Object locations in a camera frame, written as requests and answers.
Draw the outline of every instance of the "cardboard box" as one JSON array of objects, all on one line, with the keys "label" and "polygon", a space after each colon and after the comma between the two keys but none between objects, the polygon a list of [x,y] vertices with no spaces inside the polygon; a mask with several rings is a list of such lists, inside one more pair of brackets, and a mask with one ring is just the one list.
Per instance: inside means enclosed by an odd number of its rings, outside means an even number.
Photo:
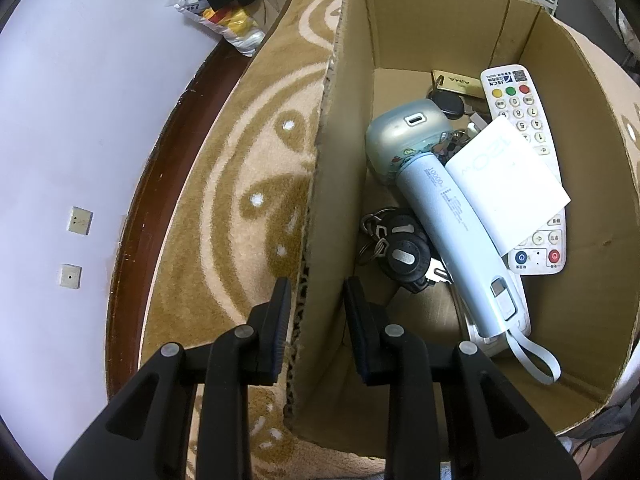
[{"label": "cardboard box", "polygon": [[[340,302],[362,243],[360,216],[398,198],[367,171],[367,125],[424,97],[434,69],[479,77],[514,62],[529,69],[544,100],[572,199],[566,267],[525,280],[531,338],[556,355],[562,378],[544,386],[508,351],[495,362],[556,432],[607,402],[632,346],[640,298],[638,88],[611,61],[602,69],[607,95],[571,34],[530,0],[344,0],[321,107],[308,275],[294,318],[286,423],[300,437],[385,453],[388,388],[367,388],[356,374]],[[355,272],[367,299],[387,304],[396,287],[378,266]],[[390,312],[394,322],[433,342],[460,340],[445,286],[412,299]]]}]

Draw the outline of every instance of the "white wall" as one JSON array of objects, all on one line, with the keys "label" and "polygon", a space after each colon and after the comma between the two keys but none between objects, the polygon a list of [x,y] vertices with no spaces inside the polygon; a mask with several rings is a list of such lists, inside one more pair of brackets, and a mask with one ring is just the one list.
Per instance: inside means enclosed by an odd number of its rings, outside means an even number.
[{"label": "white wall", "polygon": [[[48,478],[106,403],[124,216],[216,43],[166,1],[22,0],[0,33],[0,414]],[[94,211],[87,237],[66,231],[73,205]]]}]

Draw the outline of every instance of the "plastic bag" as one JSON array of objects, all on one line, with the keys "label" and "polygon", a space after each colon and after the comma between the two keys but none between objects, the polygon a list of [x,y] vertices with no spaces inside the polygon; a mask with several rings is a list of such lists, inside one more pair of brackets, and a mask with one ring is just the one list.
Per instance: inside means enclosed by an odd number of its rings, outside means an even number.
[{"label": "plastic bag", "polygon": [[220,34],[244,56],[253,56],[264,39],[264,32],[244,7],[214,10],[207,0],[169,0],[167,6]]}]

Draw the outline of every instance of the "white card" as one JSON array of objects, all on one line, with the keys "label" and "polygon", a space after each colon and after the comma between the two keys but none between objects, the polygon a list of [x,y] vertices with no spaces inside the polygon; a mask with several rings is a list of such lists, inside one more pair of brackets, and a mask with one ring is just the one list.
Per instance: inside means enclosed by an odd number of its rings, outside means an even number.
[{"label": "white card", "polygon": [[506,118],[445,165],[504,256],[569,203],[562,185]]}]

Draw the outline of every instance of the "power bank strap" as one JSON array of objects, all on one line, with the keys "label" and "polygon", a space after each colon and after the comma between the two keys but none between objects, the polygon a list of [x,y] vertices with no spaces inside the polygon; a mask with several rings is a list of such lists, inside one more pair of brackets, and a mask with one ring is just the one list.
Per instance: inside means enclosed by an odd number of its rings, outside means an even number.
[{"label": "power bank strap", "polygon": [[[539,344],[527,339],[527,337],[517,328],[513,331],[507,330],[505,332],[507,336],[507,343],[511,348],[511,351],[516,356],[516,359],[520,361],[522,366],[525,367],[536,380],[543,384],[553,384],[560,378],[560,363],[558,359],[547,349],[542,348]],[[545,365],[551,370],[551,376],[545,374],[540,370],[529,357],[524,353],[523,348],[533,355],[542,359]]]}]

